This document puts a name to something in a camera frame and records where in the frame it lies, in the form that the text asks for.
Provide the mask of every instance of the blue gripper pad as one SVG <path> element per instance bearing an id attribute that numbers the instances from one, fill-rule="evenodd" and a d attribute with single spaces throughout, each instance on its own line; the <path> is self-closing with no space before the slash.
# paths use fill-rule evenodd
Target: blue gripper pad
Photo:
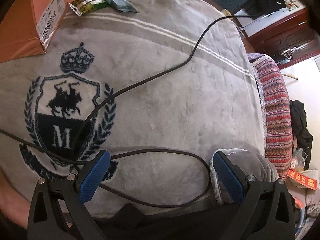
<path id="1" fill-rule="evenodd" d="M 82 204 L 90 201 L 110 166 L 110 153 L 104 151 L 88 175 L 80 184 L 79 200 Z"/>
<path id="2" fill-rule="evenodd" d="M 244 200 L 244 187 L 218 153 L 213 156 L 213 166 L 231 199 L 236 203 L 242 203 Z"/>

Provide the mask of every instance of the plastic bag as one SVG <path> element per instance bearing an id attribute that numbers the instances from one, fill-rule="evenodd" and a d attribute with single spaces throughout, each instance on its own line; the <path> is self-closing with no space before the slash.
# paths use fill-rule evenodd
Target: plastic bag
<path id="1" fill-rule="evenodd" d="M 138 13 L 133 5 L 127 0 L 75 0 L 69 3 L 69 5 L 78 16 L 88 12 L 94 12 L 108 6 L 122 12 Z"/>
<path id="2" fill-rule="evenodd" d="M 303 171 L 306 165 L 307 154 L 303 152 L 302 148 L 296 150 L 292 154 L 291 169 L 297 172 Z"/>

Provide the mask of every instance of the wooden cabinet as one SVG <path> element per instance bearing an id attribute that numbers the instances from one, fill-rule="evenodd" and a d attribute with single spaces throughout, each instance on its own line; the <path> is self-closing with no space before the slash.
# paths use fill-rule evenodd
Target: wooden cabinet
<path id="1" fill-rule="evenodd" d="M 257 53 L 273 56 L 286 49 L 309 43 L 302 51 L 293 54 L 292 60 L 280 65 L 285 68 L 320 54 L 320 42 L 317 34 L 308 26 L 308 11 L 302 9 L 270 25 L 248 38 Z"/>

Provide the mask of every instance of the crest logo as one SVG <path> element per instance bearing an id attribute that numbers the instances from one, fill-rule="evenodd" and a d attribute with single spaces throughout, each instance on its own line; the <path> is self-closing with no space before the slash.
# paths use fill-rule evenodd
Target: crest logo
<path id="1" fill-rule="evenodd" d="M 62 75 L 38 77 L 33 80 L 25 103 L 26 128 L 33 143 L 68 160 L 85 161 L 98 152 L 110 135 L 116 117 L 114 100 L 106 104 L 102 117 L 93 117 L 84 127 L 74 153 L 71 151 L 77 131 L 91 111 L 105 98 L 113 94 L 113 89 L 104 84 L 88 80 L 84 74 L 94 60 L 94 56 L 83 48 L 71 49 L 61 56 Z M 39 176 L 49 181 L 62 179 L 74 167 L 47 154 L 34 154 L 26 145 L 20 145 L 26 164 Z M 112 161 L 104 179 L 111 179 L 118 162 Z"/>

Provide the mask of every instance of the red patterned fabric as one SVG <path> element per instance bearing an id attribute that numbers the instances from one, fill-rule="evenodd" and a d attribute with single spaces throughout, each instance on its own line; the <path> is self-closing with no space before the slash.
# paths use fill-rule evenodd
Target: red patterned fabric
<path id="1" fill-rule="evenodd" d="M 289 96 L 277 64 L 268 56 L 253 63 L 266 108 L 266 155 L 276 167 L 279 177 L 286 178 L 292 158 L 292 128 Z"/>

